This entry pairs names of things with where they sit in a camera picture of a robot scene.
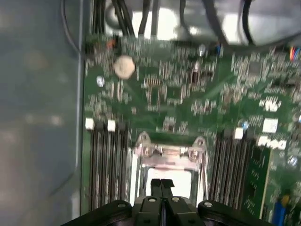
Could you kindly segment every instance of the wire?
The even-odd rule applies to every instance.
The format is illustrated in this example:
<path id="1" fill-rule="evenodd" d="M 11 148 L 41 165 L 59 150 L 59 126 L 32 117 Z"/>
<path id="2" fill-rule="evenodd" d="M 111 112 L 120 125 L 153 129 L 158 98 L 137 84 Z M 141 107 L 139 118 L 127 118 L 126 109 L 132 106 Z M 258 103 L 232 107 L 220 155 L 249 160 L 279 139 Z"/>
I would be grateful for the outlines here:
<path id="1" fill-rule="evenodd" d="M 151 0 L 143 0 L 142 19 L 140 22 L 138 35 L 144 35 L 144 33 L 145 33 L 145 28 L 146 28 L 147 18 L 149 16 L 150 6 L 151 6 Z"/>
<path id="2" fill-rule="evenodd" d="M 252 0 L 245 0 L 244 6 L 243 6 L 243 11 L 242 11 L 243 29 L 244 29 L 244 33 L 246 35 L 246 39 L 249 42 L 249 45 L 254 44 L 254 41 L 250 34 L 250 29 L 249 29 L 249 12 L 250 12 L 251 3 L 252 3 Z"/>
<path id="3" fill-rule="evenodd" d="M 98 4 L 97 10 L 100 10 L 100 15 L 98 16 L 98 32 L 104 34 L 104 12 L 105 12 L 105 0 L 97 0 L 100 2 Z"/>
<path id="4" fill-rule="evenodd" d="M 92 32 L 97 33 L 98 32 L 98 18 L 99 18 L 99 4 L 100 0 L 93 1 L 93 17 L 92 17 Z"/>
<path id="5" fill-rule="evenodd" d="M 152 8 L 151 8 L 151 28 L 150 28 L 150 35 L 157 36 L 158 33 L 158 18 L 159 18 L 159 0 L 152 1 Z"/>
<path id="6" fill-rule="evenodd" d="M 184 18 L 184 12 L 186 8 L 186 0 L 180 0 L 180 25 L 182 28 L 184 28 L 187 35 L 189 35 L 190 38 L 193 38 L 193 35 L 190 33 L 188 26 L 186 25 L 185 18 Z"/>
<path id="7" fill-rule="evenodd" d="M 128 28 L 129 34 L 135 36 L 134 29 L 133 29 L 133 24 L 132 24 L 132 20 L 131 20 L 131 16 L 130 16 L 130 14 L 128 12 L 126 3 L 124 2 L 124 0 L 118 0 L 118 3 L 119 3 L 119 5 L 120 5 L 120 7 L 122 9 L 123 17 L 124 17 L 124 22 L 125 22 L 125 24 L 126 24 L 126 26 Z"/>
<path id="8" fill-rule="evenodd" d="M 121 27 L 123 35 L 128 35 L 127 27 L 125 25 L 125 21 L 123 19 L 122 12 L 121 12 L 121 9 L 120 9 L 119 4 L 118 4 L 118 0 L 112 0 L 112 4 L 115 8 L 115 13 L 117 15 L 119 26 Z"/>
<path id="9" fill-rule="evenodd" d="M 61 0 L 61 18 L 62 18 L 62 22 L 63 22 L 63 29 L 64 29 L 64 33 L 65 36 L 69 42 L 69 44 L 72 46 L 72 48 L 78 53 L 80 54 L 81 57 L 83 57 L 83 59 L 87 60 L 87 59 L 91 59 L 91 58 L 95 58 L 95 55 L 87 55 L 85 52 L 80 50 L 80 47 L 78 47 L 75 44 L 75 41 L 70 33 L 70 29 L 68 26 L 68 22 L 67 22 L 67 16 L 66 16 L 66 0 Z"/>
<path id="10" fill-rule="evenodd" d="M 297 48 L 297 49 L 295 50 L 295 54 L 293 55 L 294 60 L 296 60 L 296 59 L 298 58 L 299 52 L 300 52 L 300 49 Z"/>
<path id="11" fill-rule="evenodd" d="M 218 37 L 219 41 L 221 42 L 221 44 L 224 46 L 225 50 L 230 50 L 230 51 L 236 51 L 236 52 L 253 52 L 253 51 L 266 51 L 269 50 L 271 47 L 274 46 L 279 46 L 279 45 L 284 45 L 289 41 L 292 41 L 293 39 L 295 39 L 296 37 L 301 35 L 301 32 L 297 32 L 296 34 L 293 34 L 289 37 L 268 43 L 268 44 L 263 44 L 260 46 L 239 46 L 239 45 L 229 45 L 223 31 L 222 31 L 222 27 L 220 25 L 218 16 L 217 16 L 217 12 L 214 6 L 214 2 L 213 0 L 202 0 L 203 1 L 203 5 L 205 7 L 205 11 L 206 11 L 206 17 L 207 20 L 210 24 L 211 29 L 213 30 L 213 32 L 215 33 L 215 35 Z"/>

